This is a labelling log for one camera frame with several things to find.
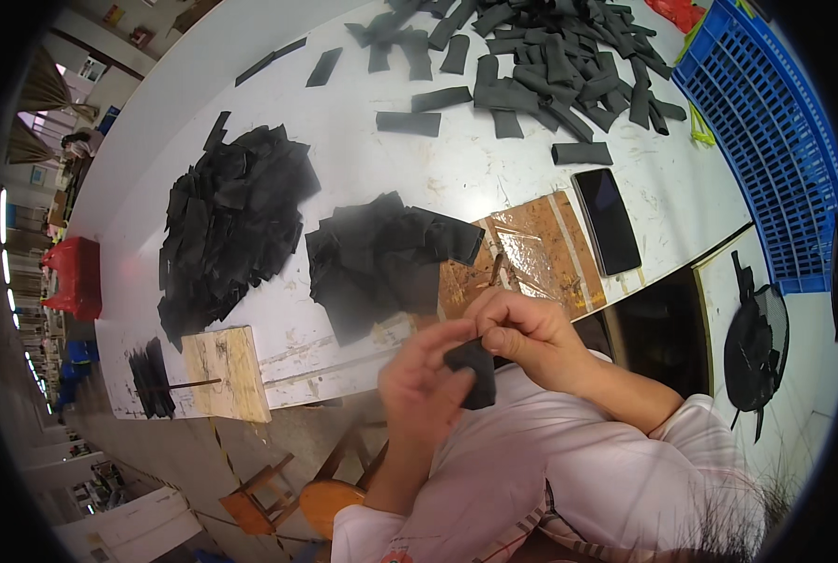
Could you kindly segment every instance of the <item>ceiling light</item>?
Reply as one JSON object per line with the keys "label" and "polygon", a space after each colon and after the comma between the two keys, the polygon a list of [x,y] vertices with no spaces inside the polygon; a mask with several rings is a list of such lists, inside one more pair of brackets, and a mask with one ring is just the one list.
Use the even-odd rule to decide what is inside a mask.
{"label": "ceiling light", "polygon": [[3,279],[7,280],[9,285],[9,257],[6,249],[3,249]]}
{"label": "ceiling light", "polygon": [[7,190],[0,190],[0,244],[7,243]]}

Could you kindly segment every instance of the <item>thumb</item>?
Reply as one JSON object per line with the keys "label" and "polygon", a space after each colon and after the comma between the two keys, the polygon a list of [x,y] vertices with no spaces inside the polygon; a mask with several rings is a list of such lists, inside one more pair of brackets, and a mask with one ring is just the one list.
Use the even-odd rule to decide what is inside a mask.
{"label": "thumb", "polygon": [[475,384],[475,379],[475,372],[468,367],[464,367],[444,379],[441,386],[432,394],[435,420],[448,421],[459,410],[463,399],[466,398]]}
{"label": "thumb", "polygon": [[512,359],[528,370],[541,359],[542,344],[522,332],[500,326],[492,327],[482,336],[481,345],[496,356]]}

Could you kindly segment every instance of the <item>floor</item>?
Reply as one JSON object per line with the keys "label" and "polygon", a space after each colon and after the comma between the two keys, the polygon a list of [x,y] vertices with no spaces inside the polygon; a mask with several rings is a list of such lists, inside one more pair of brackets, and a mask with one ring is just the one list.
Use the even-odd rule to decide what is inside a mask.
{"label": "floor", "polygon": [[[282,552],[270,536],[244,534],[231,522],[218,499],[238,486],[235,476],[249,479],[288,453],[295,457],[284,469],[284,480],[279,485],[287,485],[296,494],[312,479],[348,422],[359,413],[370,421],[382,420],[377,394],[347,397],[340,407],[273,411],[269,423],[224,418],[118,420],[110,411],[107,390],[95,369],[79,387],[74,410],[65,411],[65,420],[105,452],[129,480],[153,487],[168,484],[184,493],[206,532],[227,557],[236,563],[266,563],[288,561],[287,555],[296,555],[306,540],[316,537],[303,514],[295,512],[279,527]],[[221,448],[211,423],[221,438]],[[386,434],[384,430],[368,430],[364,437],[374,454]],[[358,459],[349,453],[337,477],[355,482],[359,475]]]}

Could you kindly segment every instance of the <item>wooden stool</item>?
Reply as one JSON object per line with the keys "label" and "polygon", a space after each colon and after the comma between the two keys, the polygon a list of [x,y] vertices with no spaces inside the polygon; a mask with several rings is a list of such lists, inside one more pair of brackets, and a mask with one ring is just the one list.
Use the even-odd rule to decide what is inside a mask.
{"label": "wooden stool", "polygon": [[[388,453],[388,443],[382,446],[378,456],[372,459],[363,441],[360,431],[364,428],[385,428],[386,422],[364,423],[360,420],[354,422],[344,433],[335,449],[325,459],[325,463],[315,474],[315,478],[306,484],[300,492],[300,508],[303,510],[306,521],[319,534],[327,539],[332,538],[332,529],[335,526],[335,514],[342,508],[351,504],[362,504],[366,498],[366,491],[375,478]],[[344,459],[348,449],[354,449],[359,457],[359,464],[363,468],[363,475],[356,482],[356,485],[345,483],[334,479],[338,467]]]}
{"label": "wooden stool", "polygon": [[[294,454],[290,453],[277,466],[263,467],[252,479],[238,487],[233,493],[219,499],[225,510],[232,515],[235,524],[241,526],[245,534],[271,535],[297,510],[297,500],[290,500],[293,495],[282,492],[271,482],[293,458]],[[268,508],[263,507],[253,495],[253,492],[260,487],[268,487],[278,496],[278,500]],[[272,514],[275,512],[280,513],[273,519]]]}

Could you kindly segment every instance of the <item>round stool seat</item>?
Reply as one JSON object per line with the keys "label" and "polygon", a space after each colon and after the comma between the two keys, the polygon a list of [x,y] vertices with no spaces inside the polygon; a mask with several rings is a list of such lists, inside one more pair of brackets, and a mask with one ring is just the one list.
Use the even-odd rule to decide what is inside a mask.
{"label": "round stool seat", "polygon": [[362,504],[365,491],[337,479],[312,481],[300,492],[300,510],[313,530],[332,538],[335,514],[351,504]]}

